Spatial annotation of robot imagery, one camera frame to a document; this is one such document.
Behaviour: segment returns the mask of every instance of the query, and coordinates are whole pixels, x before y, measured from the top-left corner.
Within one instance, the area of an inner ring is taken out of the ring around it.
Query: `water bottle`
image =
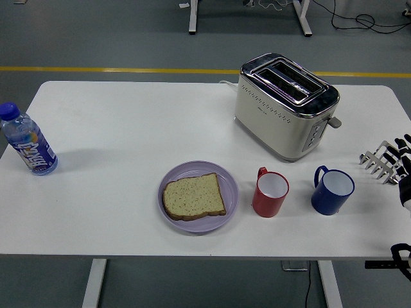
[[[58,159],[40,128],[15,103],[0,105],[1,129],[8,143],[20,154],[35,175],[47,175],[56,169]]]

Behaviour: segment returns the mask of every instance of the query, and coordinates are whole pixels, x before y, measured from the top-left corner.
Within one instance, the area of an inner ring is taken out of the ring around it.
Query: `purple plate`
[[[180,178],[190,178],[193,176],[202,176],[215,172],[220,185],[221,195],[224,201],[224,216],[206,216],[193,221],[172,220],[166,213],[162,204],[162,192],[167,183],[177,181]],[[238,186],[235,179],[223,167],[212,162],[192,161],[185,162],[170,170],[162,179],[159,187],[159,207],[164,217],[177,228],[188,232],[208,232],[224,225],[234,215],[238,205]]]

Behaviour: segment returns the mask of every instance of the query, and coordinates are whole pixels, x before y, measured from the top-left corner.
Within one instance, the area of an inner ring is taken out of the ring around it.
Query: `bottle label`
[[[40,136],[32,133],[30,137],[30,142],[12,143],[12,146],[34,173],[42,172],[55,163],[56,155],[41,133]]]

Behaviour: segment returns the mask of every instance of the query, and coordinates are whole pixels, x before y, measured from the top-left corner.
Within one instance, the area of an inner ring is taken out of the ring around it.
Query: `blue mug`
[[[354,192],[353,179],[341,170],[328,170],[326,166],[320,166],[314,175],[315,191],[311,197],[314,209],[323,215],[333,215]]]

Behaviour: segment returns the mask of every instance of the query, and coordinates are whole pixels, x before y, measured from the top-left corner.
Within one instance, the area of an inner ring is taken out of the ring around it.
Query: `blue bottle cap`
[[[15,103],[8,102],[0,105],[0,119],[10,121],[19,115],[20,110]]]

